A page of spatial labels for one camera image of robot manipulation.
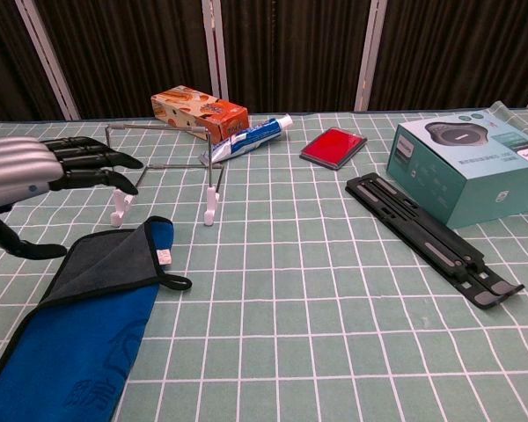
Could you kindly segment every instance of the toothpaste cap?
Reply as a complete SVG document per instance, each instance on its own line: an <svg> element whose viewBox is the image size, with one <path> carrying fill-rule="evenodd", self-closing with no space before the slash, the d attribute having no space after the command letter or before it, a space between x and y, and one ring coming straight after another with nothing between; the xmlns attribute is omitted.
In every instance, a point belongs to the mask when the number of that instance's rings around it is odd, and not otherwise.
<svg viewBox="0 0 528 422"><path fill-rule="evenodd" d="M284 130L287 126L291 126L293 124L293 120L291 119L289 114L286 114L283 117L280 117L279 119L276 119L278 123L280 124L280 127L282 130Z"/></svg>

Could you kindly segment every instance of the towel tag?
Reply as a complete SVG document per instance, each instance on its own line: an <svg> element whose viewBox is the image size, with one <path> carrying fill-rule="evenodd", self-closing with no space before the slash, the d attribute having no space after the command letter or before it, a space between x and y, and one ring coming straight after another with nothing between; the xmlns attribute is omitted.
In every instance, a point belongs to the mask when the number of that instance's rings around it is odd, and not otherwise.
<svg viewBox="0 0 528 422"><path fill-rule="evenodd" d="M158 263L162 266L168 266L172 263L172 257L170 255L170 249L159 249L157 250Z"/></svg>

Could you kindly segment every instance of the black curtain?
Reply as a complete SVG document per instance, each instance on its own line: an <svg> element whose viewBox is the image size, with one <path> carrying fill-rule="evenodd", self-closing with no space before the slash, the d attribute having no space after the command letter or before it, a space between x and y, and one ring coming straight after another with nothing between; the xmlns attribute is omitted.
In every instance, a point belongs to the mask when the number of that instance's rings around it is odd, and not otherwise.
<svg viewBox="0 0 528 422"><path fill-rule="evenodd" d="M352 110L369 0L221 0L229 99L250 113Z"/></svg>
<svg viewBox="0 0 528 422"><path fill-rule="evenodd" d="M13 0L0 1L0 120L60 120L39 56Z"/></svg>
<svg viewBox="0 0 528 422"><path fill-rule="evenodd" d="M370 110L528 103L528 0L390 0Z"/></svg>
<svg viewBox="0 0 528 422"><path fill-rule="evenodd" d="M152 116L180 84L211 93L201 0L35 3L83 119Z"/></svg>

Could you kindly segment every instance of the blue towel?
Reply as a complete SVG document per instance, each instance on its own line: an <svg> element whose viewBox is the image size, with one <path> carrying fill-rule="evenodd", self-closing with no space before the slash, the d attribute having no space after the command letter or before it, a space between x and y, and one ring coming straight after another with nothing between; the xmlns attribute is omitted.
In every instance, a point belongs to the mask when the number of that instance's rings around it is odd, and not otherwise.
<svg viewBox="0 0 528 422"><path fill-rule="evenodd" d="M159 284L191 287L158 264L172 240L172 223L151 217L73 245L0 360L0 421L112 417Z"/></svg>

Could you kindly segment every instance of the speaker image on box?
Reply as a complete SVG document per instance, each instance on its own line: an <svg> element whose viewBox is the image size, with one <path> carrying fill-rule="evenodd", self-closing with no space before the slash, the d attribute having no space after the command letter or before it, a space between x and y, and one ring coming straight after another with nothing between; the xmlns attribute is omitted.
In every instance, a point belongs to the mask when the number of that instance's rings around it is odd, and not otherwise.
<svg viewBox="0 0 528 422"><path fill-rule="evenodd" d="M432 141L448 147L474 147L488 142L487 130L475 123L435 121L425 126Z"/></svg>

